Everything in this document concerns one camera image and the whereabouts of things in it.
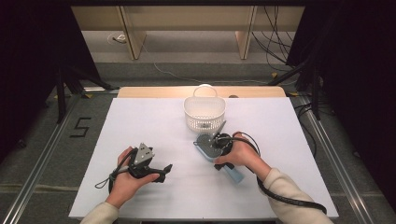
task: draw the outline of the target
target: plastic basket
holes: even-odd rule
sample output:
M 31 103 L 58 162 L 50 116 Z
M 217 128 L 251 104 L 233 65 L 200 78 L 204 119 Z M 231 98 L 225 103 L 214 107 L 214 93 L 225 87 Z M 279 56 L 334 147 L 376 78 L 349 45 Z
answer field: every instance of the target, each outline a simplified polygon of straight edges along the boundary
M 196 96 L 201 88 L 210 88 L 215 96 Z M 198 86 L 192 95 L 184 100 L 184 113 L 187 126 L 196 133 L 214 133 L 224 121 L 225 101 L 218 97 L 210 85 Z

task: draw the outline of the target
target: handheld device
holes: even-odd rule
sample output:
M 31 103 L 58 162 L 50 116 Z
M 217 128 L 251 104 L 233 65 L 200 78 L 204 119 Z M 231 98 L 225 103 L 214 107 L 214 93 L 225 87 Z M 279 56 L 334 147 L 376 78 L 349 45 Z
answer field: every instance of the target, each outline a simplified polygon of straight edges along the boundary
M 120 165 L 113 171 L 109 176 L 108 191 L 110 192 L 113 188 L 114 181 L 118 174 L 128 172 L 134 178 L 142 178 L 150 174 L 159 174 L 160 176 L 152 182 L 163 183 L 166 175 L 171 172 L 172 164 L 169 164 L 163 170 L 153 169 L 149 167 L 154 153 L 152 152 L 152 147 L 147 147 L 144 143 L 140 144 L 140 147 L 135 147 L 132 149 L 123 159 Z M 128 162 L 128 166 L 123 166 L 123 163 L 131 158 Z
M 206 157 L 207 160 L 213 161 L 219 156 L 224 156 L 231 152 L 233 148 L 233 141 L 231 136 L 227 133 L 220 133 L 224 127 L 226 120 L 219 126 L 218 130 L 213 134 L 201 134 L 198 136 L 197 140 L 194 142 L 196 147 L 201 151 L 201 153 Z M 231 163 L 215 164 L 215 168 L 220 170 L 224 168 L 226 172 L 230 175 L 235 183 L 242 181 L 244 176 L 234 169 L 234 165 Z

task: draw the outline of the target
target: white table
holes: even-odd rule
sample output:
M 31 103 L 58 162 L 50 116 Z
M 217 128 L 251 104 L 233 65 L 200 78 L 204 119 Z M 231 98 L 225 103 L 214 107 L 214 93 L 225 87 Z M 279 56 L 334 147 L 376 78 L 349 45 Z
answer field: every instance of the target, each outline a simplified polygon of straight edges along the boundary
M 115 169 L 117 157 L 128 146 L 144 142 L 156 154 L 151 168 L 169 163 L 164 183 L 140 189 L 120 210 L 120 218 L 157 221 L 266 220 L 276 215 L 259 193 L 255 175 L 237 167 L 245 178 L 235 184 L 216 170 L 192 143 L 197 134 L 184 120 L 184 98 L 117 98 L 81 183 L 70 217 L 81 219 L 108 195 L 95 184 Z M 329 217 L 338 217 L 289 98 L 226 99 L 224 133 L 242 131 L 255 138 L 262 157 L 287 173 Z

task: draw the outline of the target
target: person's right hand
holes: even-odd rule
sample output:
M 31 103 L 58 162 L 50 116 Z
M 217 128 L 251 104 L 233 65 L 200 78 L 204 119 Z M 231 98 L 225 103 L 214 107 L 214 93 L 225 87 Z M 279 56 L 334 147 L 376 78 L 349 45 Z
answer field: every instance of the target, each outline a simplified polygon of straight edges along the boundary
M 235 138 L 243 138 L 248 140 L 241 133 L 236 133 Z M 215 164 L 223 164 L 225 162 L 233 165 L 244 165 L 254 172 L 262 181 L 271 171 L 271 167 L 257 154 L 257 152 L 247 143 L 234 140 L 233 148 L 227 155 L 220 156 L 214 160 Z

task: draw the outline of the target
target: white sleeve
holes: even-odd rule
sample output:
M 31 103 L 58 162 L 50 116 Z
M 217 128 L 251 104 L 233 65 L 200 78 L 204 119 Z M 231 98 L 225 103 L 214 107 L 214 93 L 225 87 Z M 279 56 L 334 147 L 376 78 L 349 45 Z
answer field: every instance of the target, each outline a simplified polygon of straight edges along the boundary
M 273 168 L 265 178 L 264 186 L 273 193 L 296 200 L 313 202 L 312 198 L 301 191 L 296 183 L 276 168 Z M 279 202 L 268 197 L 270 205 L 277 217 L 284 223 L 293 224 L 327 224 L 332 221 L 316 208 L 307 208 Z
M 119 217 L 119 209 L 109 203 L 99 203 L 80 223 L 111 224 Z

